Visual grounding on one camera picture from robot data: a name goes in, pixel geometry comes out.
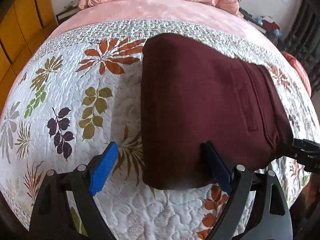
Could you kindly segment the maroon pants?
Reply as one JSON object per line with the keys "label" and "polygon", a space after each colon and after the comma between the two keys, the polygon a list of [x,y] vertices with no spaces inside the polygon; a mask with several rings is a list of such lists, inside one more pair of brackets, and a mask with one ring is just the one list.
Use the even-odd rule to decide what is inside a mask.
{"label": "maroon pants", "polygon": [[192,38],[161,34],[143,47],[143,181],[160,190],[215,181],[207,141],[250,171],[280,156],[293,133],[264,66],[231,59]]}

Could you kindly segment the floral quilted bedspread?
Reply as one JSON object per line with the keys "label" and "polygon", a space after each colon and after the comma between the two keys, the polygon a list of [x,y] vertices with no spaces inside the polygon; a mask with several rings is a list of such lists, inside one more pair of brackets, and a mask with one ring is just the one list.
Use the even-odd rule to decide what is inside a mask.
{"label": "floral quilted bedspread", "polygon": [[[64,32],[43,44],[13,85],[1,116],[1,193],[29,229],[40,184],[49,169],[67,172],[109,142],[118,156],[94,201],[119,239],[203,239],[227,197],[216,183],[160,190],[143,181],[141,82],[143,47],[161,34],[192,38],[269,72],[293,137],[319,141],[319,122],[304,85],[272,45],[180,21],[121,20]],[[309,180],[287,157],[273,168],[292,205]]]}

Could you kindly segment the dark patterned curtain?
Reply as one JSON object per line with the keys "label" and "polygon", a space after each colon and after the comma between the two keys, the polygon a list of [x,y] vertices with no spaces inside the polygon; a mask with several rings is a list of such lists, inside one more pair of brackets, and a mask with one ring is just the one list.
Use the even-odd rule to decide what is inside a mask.
{"label": "dark patterned curtain", "polygon": [[319,92],[319,14],[307,0],[302,0],[284,44],[285,51],[294,56],[308,74],[311,94]]}

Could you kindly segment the cluttered bedside table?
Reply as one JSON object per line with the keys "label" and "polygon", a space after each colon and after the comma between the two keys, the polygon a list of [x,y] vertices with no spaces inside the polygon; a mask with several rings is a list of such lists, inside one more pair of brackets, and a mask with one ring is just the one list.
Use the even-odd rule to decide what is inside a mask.
{"label": "cluttered bedside table", "polygon": [[246,10],[240,8],[239,11],[243,14],[244,19],[257,28],[264,36],[266,36],[275,46],[277,46],[283,33],[280,26],[276,24],[273,18],[269,16],[254,18]]}

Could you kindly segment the pink bed sheet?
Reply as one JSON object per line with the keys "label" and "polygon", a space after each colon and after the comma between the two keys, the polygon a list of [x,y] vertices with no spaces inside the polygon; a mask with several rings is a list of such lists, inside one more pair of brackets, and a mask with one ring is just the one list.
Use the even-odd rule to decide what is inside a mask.
{"label": "pink bed sheet", "polygon": [[271,42],[252,24],[224,10],[182,0],[121,0],[84,9],[61,24],[47,38],[45,45],[66,31],[89,24],[116,20],[171,20],[205,25],[243,37],[257,45],[271,47]]}

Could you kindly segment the wooden wardrobe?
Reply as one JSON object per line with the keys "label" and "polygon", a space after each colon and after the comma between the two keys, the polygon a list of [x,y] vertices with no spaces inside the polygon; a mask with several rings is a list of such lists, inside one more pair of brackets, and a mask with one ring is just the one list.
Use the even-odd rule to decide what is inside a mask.
{"label": "wooden wardrobe", "polygon": [[16,77],[56,27],[51,0],[1,0],[1,108]]}

